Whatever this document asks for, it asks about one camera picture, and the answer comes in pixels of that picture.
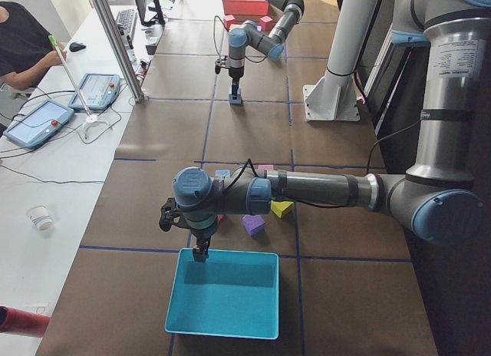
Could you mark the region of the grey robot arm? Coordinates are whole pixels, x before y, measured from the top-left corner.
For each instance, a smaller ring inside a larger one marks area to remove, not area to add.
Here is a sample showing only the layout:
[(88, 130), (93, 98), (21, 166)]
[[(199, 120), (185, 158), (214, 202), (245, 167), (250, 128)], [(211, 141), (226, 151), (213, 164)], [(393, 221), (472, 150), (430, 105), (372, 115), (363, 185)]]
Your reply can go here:
[[(229, 34), (229, 55), (216, 61), (232, 78), (229, 100), (241, 101), (248, 46), (279, 59), (292, 28), (304, 15), (303, 0), (266, 0), (283, 11), (268, 36), (252, 21)], [(357, 120), (346, 102), (361, 45), (377, 0), (343, 0), (325, 75), (306, 85), (307, 120)], [(415, 236), (435, 245), (451, 245), (473, 236), (484, 216), (482, 200), (470, 191), (466, 166), (473, 111), (486, 44), (490, 41), (490, 0), (394, 0), (392, 43), (430, 46), (415, 163), (404, 175), (326, 175), (285, 170), (256, 172), (248, 159), (231, 177), (210, 177), (199, 167), (178, 172), (174, 197), (161, 207), (160, 228), (189, 229), (196, 237), (193, 258), (208, 259), (219, 214), (264, 215), (272, 201), (319, 208), (363, 206), (394, 217)]]
[(239, 81), (244, 75), (246, 48), (254, 48), (265, 55), (266, 58), (277, 61), (284, 50), (284, 43), (293, 27), (301, 20), (305, 6), (303, 0), (265, 0), (273, 7), (282, 11), (282, 15), (269, 31), (258, 30), (257, 25), (246, 20), (238, 28), (229, 33), (229, 54), (225, 59), (225, 66), (232, 84), (229, 92), (231, 104), (241, 104), (242, 95)]

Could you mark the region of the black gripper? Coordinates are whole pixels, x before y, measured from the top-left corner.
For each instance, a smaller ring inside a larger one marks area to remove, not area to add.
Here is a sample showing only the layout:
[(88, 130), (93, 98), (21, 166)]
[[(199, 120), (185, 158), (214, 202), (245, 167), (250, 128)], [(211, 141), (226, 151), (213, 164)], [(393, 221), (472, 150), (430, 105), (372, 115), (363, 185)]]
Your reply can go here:
[(212, 236), (217, 232), (218, 224), (213, 223), (211, 226), (205, 229), (192, 229), (191, 233), (196, 237), (196, 244), (193, 247), (193, 260), (195, 262), (202, 261), (202, 251), (203, 251), (203, 261), (205, 262), (209, 258), (209, 245)]
[(244, 76), (245, 68), (244, 67), (230, 67), (229, 68), (229, 76), (233, 79), (231, 85), (231, 96), (232, 97), (241, 97), (241, 87), (239, 83), (239, 79)]

